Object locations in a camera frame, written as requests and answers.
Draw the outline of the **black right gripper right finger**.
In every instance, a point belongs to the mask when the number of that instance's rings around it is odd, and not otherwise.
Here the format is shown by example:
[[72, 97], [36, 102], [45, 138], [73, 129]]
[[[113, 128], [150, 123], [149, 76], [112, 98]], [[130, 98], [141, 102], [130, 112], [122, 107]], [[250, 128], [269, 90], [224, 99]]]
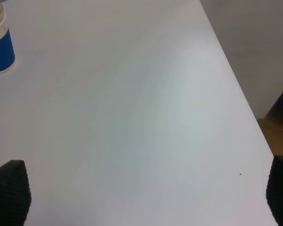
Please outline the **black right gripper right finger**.
[[266, 187], [266, 200], [279, 226], [283, 226], [283, 155], [275, 155]]

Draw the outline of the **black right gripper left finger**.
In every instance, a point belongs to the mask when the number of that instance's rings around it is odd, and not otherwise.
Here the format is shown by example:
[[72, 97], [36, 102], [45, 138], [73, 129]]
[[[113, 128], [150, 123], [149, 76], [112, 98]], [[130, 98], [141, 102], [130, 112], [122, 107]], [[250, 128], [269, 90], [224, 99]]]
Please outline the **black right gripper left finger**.
[[23, 226], [32, 196], [23, 160], [10, 160], [0, 167], [0, 226]]

